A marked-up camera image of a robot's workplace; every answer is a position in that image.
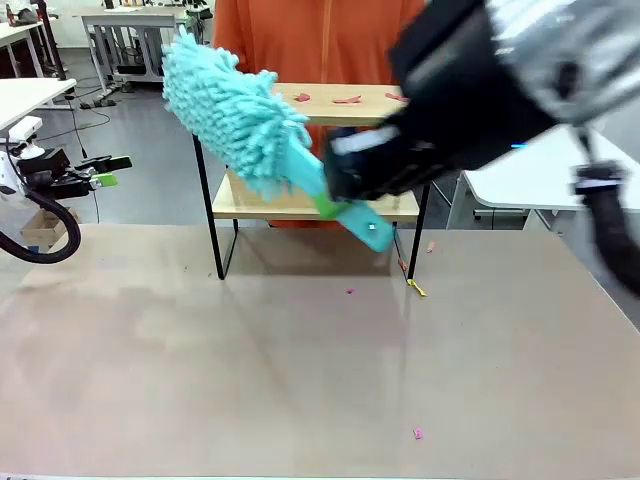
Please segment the wooden table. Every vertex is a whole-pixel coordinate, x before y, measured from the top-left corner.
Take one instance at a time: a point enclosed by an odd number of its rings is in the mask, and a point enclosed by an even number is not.
[[[278,83],[275,93],[295,109],[309,117],[309,125],[332,127],[372,127],[381,119],[398,111],[405,104],[387,98],[387,93],[400,95],[400,89],[389,85],[324,85],[315,83]],[[295,100],[300,93],[308,94],[307,102]],[[336,104],[343,100],[362,96],[360,103]]]
[[[281,94],[285,102],[309,117],[310,125],[374,126],[404,105],[403,102],[385,96],[386,93],[400,93],[397,87],[386,85],[280,83],[274,86],[274,93]],[[311,100],[307,102],[296,101],[295,97],[300,93],[307,93]],[[359,104],[333,103],[333,100],[336,99],[358,95],[362,96],[362,101]],[[216,270],[220,279],[224,279],[226,276],[234,252],[235,238],[226,247],[223,258],[216,234],[216,218],[232,219],[236,232],[239,229],[238,219],[319,219],[316,208],[302,192],[295,192],[293,195],[284,192],[280,198],[265,202],[250,192],[244,183],[231,173],[225,175],[213,202],[211,202],[204,157],[201,154],[202,147],[196,138],[194,138],[194,143],[205,204],[207,209],[210,209],[208,221],[214,258],[216,259]],[[411,254],[407,259],[407,278],[412,278],[415,273],[428,191],[428,187],[425,187],[420,206],[418,206],[413,192],[408,192],[400,198],[386,197],[371,203],[371,206],[390,222],[416,222],[416,235],[412,241]]]
[[[425,232],[427,298],[346,232],[243,229],[226,282],[205,228],[82,233],[0,307],[1,472],[640,472],[640,338],[551,233]]]
[[[31,271],[31,265],[0,251],[0,298],[5,299],[16,289],[16,285],[22,281]]]
[[[401,197],[383,197],[370,205],[390,222],[415,222],[418,218],[418,204],[412,192]],[[227,220],[318,220],[318,210],[302,191],[294,190],[291,195],[283,193],[265,202],[231,172],[224,176],[218,188],[213,213],[216,218]]]

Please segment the white table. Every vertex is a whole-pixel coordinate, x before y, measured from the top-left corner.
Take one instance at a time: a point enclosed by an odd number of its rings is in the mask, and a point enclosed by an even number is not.
[[[162,56],[160,29],[176,30],[177,25],[187,22],[186,12],[185,7],[139,7],[131,8],[130,11],[120,9],[110,11],[104,7],[92,7],[76,11],[74,16],[82,18],[103,94],[108,94],[109,76],[125,82],[162,82],[163,77],[159,71]],[[94,29],[95,45],[91,38],[90,27]],[[123,64],[126,59],[122,55],[122,48],[127,45],[122,35],[122,28],[133,28],[138,31],[137,39],[140,42],[141,56],[146,69],[144,74],[121,74],[111,67],[110,55],[119,64]]]
[[[628,172],[621,201],[625,209],[640,212],[640,165],[620,148],[592,131],[596,158],[615,160]],[[540,212],[558,211],[551,227],[561,228],[583,207],[573,194],[575,169],[585,165],[583,149],[568,126],[557,126],[488,166],[463,171],[458,178],[447,228],[456,228],[464,197],[470,190],[478,202],[492,208],[531,210],[530,226]]]
[[[33,40],[31,39],[31,30],[33,30],[34,28],[38,28],[40,25],[42,25],[42,23],[34,23],[33,25],[24,25],[21,27],[12,27],[8,23],[0,23],[0,47],[7,47],[7,49],[9,50],[11,66],[13,67],[13,73],[15,73],[16,77],[20,77],[20,70],[18,69],[18,64],[16,62],[15,55],[13,54],[11,45],[21,40],[27,41],[27,45],[29,46],[29,53],[31,54],[31,59],[33,60],[33,66],[36,69],[36,75],[38,75],[38,77],[44,77],[42,66],[40,65],[40,60],[38,60],[38,55],[36,55],[36,49],[33,46]]]
[[[0,80],[0,130],[76,85],[55,78],[11,78]]]

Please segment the person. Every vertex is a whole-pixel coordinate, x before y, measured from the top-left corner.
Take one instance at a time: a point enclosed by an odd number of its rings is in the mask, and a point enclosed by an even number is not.
[[[393,85],[388,50],[425,0],[217,0],[213,46],[282,83]],[[326,128],[308,127],[321,158]],[[278,227],[329,222],[270,222]]]

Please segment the floor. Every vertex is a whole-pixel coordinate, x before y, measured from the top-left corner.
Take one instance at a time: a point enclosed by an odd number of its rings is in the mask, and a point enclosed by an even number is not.
[[[63,61],[69,75],[79,80],[79,95],[90,99],[98,87],[95,71],[88,51],[63,50]],[[97,193],[100,221],[104,223],[193,225],[206,223],[198,172],[195,164],[191,136],[176,118],[164,109],[159,88],[136,88],[133,93],[112,97],[117,106],[98,109],[95,112],[76,110],[75,121],[81,131],[80,139],[89,156],[104,154],[130,155],[134,168],[118,172],[119,185]],[[640,158],[640,137],[636,134],[636,122],[640,102],[636,102],[614,114],[604,130],[605,135],[631,156]],[[106,121],[105,125],[87,128]],[[45,147],[63,147],[72,161],[82,159],[78,137],[73,133],[73,118],[69,112],[38,111],[44,120],[39,136]],[[65,135],[47,139],[62,132]],[[207,156],[208,176],[215,191],[223,175],[223,165],[212,155]],[[455,175],[442,178],[438,185],[449,198],[453,197]],[[78,212],[83,223],[97,221],[96,206],[91,198],[67,202]],[[0,205],[2,228],[8,235],[18,238],[22,225],[33,210],[12,210]],[[442,229],[446,225],[448,205],[432,189],[429,197],[426,229]],[[466,219],[469,229],[519,229],[522,220],[496,217],[476,222]],[[635,227],[640,220],[632,219]],[[565,240],[576,256],[587,266],[595,278],[607,290],[623,311],[640,328],[640,303],[624,291],[602,268],[592,252],[588,240],[589,221],[580,215]],[[14,262],[0,259],[0,273]],[[20,272],[22,266],[15,267]]]

